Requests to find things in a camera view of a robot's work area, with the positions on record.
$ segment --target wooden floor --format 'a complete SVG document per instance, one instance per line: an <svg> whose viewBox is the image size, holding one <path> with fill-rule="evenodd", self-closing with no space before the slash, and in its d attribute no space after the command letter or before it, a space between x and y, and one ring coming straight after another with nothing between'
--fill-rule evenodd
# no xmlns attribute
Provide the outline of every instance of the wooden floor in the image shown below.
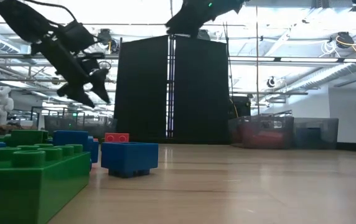
<svg viewBox="0 0 356 224"><path fill-rule="evenodd" d="M95 167L51 224L355 224L356 152L160 146L133 179Z"/></svg>

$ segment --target clear plastic container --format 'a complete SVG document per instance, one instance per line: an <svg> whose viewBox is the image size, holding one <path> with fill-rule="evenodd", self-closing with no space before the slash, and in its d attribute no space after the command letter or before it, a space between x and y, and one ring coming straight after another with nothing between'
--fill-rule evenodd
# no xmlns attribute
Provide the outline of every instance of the clear plastic container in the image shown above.
<svg viewBox="0 0 356 224"><path fill-rule="evenodd" d="M293 117L244 116L229 121L232 146L247 149L289 149Z"/></svg>
<svg viewBox="0 0 356 224"><path fill-rule="evenodd" d="M295 118L293 147L336 149L338 133L338 118Z"/></svg>

